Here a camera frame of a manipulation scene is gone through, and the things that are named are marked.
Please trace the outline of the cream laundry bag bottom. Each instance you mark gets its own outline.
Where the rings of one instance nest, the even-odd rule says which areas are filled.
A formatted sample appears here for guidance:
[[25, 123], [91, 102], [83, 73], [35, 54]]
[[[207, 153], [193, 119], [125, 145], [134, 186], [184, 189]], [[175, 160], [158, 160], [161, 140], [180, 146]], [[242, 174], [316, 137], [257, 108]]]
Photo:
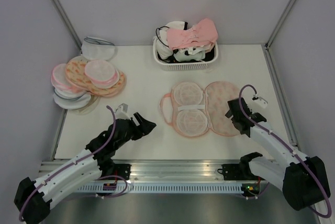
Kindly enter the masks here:
[[71, 112], [75, 115], [89, 114], [98, 106], [100, 99], [101, 98], [99, 96], [91, 96], [91, 99], [87, 105], [79, 109], [71, 110]]

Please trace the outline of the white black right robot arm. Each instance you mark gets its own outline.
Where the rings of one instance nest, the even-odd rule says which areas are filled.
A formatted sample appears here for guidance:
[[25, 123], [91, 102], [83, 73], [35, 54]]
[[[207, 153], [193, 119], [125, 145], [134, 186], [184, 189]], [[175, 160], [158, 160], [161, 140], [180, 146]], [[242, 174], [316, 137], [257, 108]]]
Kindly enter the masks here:
[[228, 101], [226, 117], [242, 134], [261, 145], [274, 159], [270, 161], [258, 152], [240, 158], [239, 174], [250, 180], [260, 177], [277, 187], [294, 210], [301, 210], [331, 196], [323, 161], [309, 157], [282, 140], [267, 119], [252, 113], [245, 100]]

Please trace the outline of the clothes pile in basket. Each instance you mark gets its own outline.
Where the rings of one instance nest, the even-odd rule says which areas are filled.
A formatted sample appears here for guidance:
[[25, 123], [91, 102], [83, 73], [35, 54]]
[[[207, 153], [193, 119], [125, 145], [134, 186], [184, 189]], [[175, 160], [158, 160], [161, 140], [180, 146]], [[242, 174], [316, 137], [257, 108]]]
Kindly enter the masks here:
[[192, 28], [192, 26], [189, 27], [188, 22], [186, 21], [172, 21], [164, 26], [156, 28], [155, 36], [158, 40], [155, 45], [158, 51], [159, 59], [164, 62], [199, 62], [201, 60], [205, 60], [206, 54], [208, 54], [215, 46], [216, 42], [202, 47], [190, 47], [171, 50], [166, 39], [166, 32], [169, 28], [188, 30]]

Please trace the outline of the white mesh bag at wall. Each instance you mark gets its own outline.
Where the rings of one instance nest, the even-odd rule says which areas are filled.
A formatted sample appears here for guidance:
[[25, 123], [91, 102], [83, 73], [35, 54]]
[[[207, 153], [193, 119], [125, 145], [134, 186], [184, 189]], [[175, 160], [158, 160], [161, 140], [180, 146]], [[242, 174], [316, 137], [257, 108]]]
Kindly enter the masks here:
[[96, 37], [85, 37], [81, 46], [83, 57], [89, 61], [109, 61], [116, 53], [116, 46], [105, 39]]

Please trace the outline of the white grey-trimmed laundry bag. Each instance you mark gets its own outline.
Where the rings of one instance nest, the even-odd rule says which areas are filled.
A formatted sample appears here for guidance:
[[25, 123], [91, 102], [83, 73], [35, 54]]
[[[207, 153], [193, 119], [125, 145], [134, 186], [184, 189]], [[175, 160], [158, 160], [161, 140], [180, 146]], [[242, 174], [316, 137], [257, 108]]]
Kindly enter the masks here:
[[64, 92], [54, 88], [53, 99], [63, 109], [76, 110], [88, 105], [91, 95], [86, 92]]

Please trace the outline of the stacked peach tulip laundry bags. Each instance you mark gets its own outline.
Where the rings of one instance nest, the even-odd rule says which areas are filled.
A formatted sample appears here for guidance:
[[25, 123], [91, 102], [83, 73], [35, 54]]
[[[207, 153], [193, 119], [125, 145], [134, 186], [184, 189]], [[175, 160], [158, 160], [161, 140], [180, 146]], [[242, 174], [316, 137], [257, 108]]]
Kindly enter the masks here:
[[65, 65], [66, 80], [92, 95], [113, 97], [126, 85], [126, 75], [106, 60], [89, 61], [83, 56]]

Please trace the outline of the left aluminium frame post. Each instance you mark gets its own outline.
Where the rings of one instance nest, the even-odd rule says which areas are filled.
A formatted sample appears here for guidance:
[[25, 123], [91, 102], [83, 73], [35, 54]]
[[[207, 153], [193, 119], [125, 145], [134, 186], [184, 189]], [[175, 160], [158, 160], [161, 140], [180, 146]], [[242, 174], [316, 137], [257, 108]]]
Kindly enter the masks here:
[[52, 5], [55, 7], [58, 15], [60, 16], [62, 22], [64, 23], [67, 31], [69, 32], [71, 38], [73, 39], [76, 47], [80, 50], [81, 49], [81, 45], [82, 42], [77, 34], [77, 32], [75, 31], [75, 28], [73, 26], [73, 24], [71, 23], [63, 5], [61, 4], [60, 0], [50, 0]]

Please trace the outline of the peach tulip-print laundry bag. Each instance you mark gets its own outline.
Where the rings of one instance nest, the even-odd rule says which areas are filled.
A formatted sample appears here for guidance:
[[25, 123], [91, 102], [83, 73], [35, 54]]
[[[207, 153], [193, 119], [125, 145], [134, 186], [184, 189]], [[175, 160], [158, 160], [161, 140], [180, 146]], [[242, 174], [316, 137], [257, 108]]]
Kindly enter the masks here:
[[180, 82], [159, 103], [165, 123], [181, 136], [196, 138], [212, 131], [224, 137], [239, 134], [230, 118], [228, 102], [238, 98], [239, 88], [227, 81], [216, 81], [202, 89], [194, 82]]

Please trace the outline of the white perforated plastic basket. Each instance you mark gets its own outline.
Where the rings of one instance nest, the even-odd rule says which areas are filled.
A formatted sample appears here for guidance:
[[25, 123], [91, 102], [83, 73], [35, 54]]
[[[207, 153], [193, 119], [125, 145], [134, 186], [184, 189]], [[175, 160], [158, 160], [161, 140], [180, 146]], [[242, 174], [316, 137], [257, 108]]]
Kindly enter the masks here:
[[191, 70], [206, 70], [207, 72], [210, 72], [217, 62], [217, 59], [219, 57], [219, 50], [218, 50], [218, 44], [215, 43], [215, 46], [213, 47], [214, 57], [211, 61], [199, 61], [199, 62], [178, 62], [178, 63], [166, 63], [164, 61], [159, 60], [158, 58], [158, 51], [156, 48], [156, 42], [157, 37], [153, 37], [153, 58], [160, 69], [163, 71], [191, 71]]

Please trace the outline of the aluminium frame post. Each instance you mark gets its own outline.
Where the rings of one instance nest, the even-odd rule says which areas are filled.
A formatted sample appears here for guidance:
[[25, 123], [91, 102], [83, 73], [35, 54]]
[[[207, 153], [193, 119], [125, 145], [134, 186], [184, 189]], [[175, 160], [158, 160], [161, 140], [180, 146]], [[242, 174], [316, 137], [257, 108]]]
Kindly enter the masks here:
[[67, 31], [69, 32], [71, 38], [73, 39], [76, 47], [80, 50], [81, 49], [81, 45], [82, 42], [77, 34], [77, 32], [75, 31], [75, 28], [73, 26], [73, 24], [71, 23], [63, 5], [61, 4], [60, 0], [50, 0], [52, 5], [55, 7], [58, 15], [60, 16], [62, 22], [64, 23]]
[[282, 26], [284, 25], [284, 22], [288, 18], [289, 14], [292, 11], [296, 2], [297, 2], [297, 0], [288, 0], [288, 3], [286, 4], [282, 14], [280, 15], [279, 20], [277, 21], [277, 23], [276, 23], [273, 31], [271, 32], [267, 42], [264, 44], [264, 47], [267, 51], [269, 51], [271, 45], [274, 43], [279, 31], [281, 30]]

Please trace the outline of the right aluminium frame post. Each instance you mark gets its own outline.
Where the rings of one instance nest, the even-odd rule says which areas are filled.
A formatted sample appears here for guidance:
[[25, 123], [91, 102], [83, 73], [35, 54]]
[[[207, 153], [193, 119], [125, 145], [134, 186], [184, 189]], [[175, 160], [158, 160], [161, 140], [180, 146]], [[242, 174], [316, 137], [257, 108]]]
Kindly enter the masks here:
[[267, 42], [264, 44], [264, 47], [267, 51], [269, 51], [271, 45], [274, 43], [279, 31], [281, 30], [282, 26], [284, 25], [284, 22], [288, 18], [289, 14], [292, 11], [296, 2], [297, 2], [297, 0], [288, 0], [288, 3], [286, 4], [282, 14], [280, 15], [279, 20], [277, 21], [277, 23], [276, 23], [273, 31], [271, 32]]

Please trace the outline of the white pink-trimmed round laundry bag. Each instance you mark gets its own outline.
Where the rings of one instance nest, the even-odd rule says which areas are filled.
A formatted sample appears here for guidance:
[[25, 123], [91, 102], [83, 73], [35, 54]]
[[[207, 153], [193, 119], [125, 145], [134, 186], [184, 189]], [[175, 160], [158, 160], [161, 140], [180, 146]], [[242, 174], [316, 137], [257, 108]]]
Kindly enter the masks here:
[[84, 74], [94, 86], [102, 89], [111, 88], [119, 80], [117, 69], [105, 60], [89, 61], [84, 68]]

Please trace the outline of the pink bra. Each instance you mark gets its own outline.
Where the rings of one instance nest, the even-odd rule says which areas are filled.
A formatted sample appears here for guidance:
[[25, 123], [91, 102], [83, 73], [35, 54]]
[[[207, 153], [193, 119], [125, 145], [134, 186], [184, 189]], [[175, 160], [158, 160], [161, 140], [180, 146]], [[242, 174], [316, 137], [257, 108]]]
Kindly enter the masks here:
[[166, 32], [167, 45], [171, 50], [202, 47], [215, 43], [218, 32], [214, 22], [205, 18], [188, 30], [169, 28]]

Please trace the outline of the pink-trimmed bag far left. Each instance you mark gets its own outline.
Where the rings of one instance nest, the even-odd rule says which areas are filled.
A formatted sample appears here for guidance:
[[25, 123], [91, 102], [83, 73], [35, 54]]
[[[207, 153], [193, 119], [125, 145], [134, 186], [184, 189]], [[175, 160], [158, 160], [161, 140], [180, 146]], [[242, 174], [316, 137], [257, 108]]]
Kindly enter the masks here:
[[54, 88], [57, 88], [61, 91], [74, 91], [74, 87], [67, 81], [65, 75], [66, 64], [61, 63], [55, 66], [52, 70], [51, 83]]

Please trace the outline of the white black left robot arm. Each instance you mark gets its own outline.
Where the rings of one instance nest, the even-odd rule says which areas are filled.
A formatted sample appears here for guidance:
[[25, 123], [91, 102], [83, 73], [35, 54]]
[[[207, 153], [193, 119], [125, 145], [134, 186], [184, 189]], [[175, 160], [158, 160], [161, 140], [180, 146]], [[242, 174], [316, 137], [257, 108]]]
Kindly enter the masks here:
[[117, 180], [128, 185], [115, 168], [112, 157], [128, 141], [136, 141], [153, 131], [156, 123], [139, 113], [117, 118], [91, 140], [74, 158], [48, 174], [34, 180], [23, 179], [17, 188], [14, 204], [19, 210], [19, 221], [41, 223], [60, 201], [81, 186], [97, 180]]

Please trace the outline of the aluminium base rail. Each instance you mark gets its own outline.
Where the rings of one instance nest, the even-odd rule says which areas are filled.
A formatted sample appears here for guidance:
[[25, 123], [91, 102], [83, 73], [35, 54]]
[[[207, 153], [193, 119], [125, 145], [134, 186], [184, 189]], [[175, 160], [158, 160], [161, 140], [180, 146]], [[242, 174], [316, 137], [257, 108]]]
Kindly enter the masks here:
[[103, 175], [138, 182], [246, 182], [260, 177], [275, 184], [284, 178], [284, 169], [264, 157], [252, 161], [250, 169], [254, 169], [253, 176], [240, 167], [238, 160], [114, 160], [103, 165]]

